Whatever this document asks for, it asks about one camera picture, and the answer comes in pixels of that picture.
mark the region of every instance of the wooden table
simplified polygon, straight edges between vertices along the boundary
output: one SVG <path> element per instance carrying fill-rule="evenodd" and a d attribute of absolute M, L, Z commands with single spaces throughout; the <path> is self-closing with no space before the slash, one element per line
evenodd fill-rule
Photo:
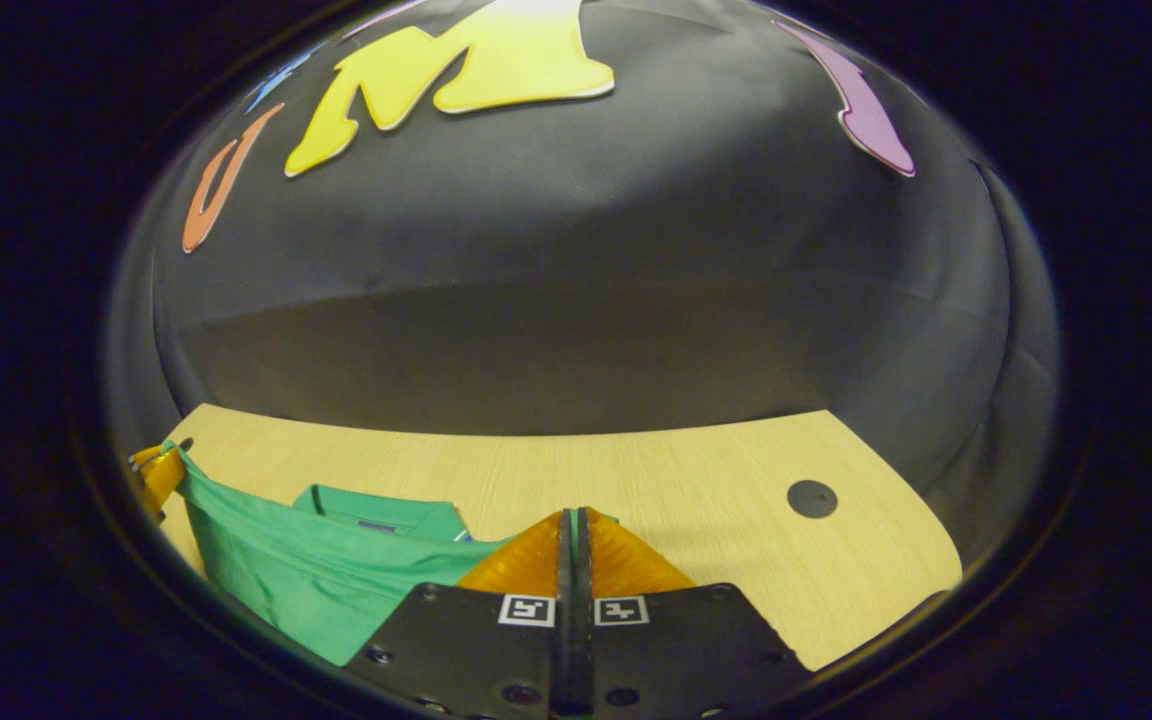
<path fill-rule="evenodd" d="M 809 669 L 954 588 L 954 543 L 922 498 L 832 414 L 604 435 L 485 437 L 335 429 L 198 407 L 172 433 L 209 477 L 290 503 L 311 483 L 452 501 L 479 539 L 588 505 L 696 583 L 735 583 Z M 790 509 L 797 480 L 838 509 Z M 166 536 L 200 569 L 183 500 Z"/>

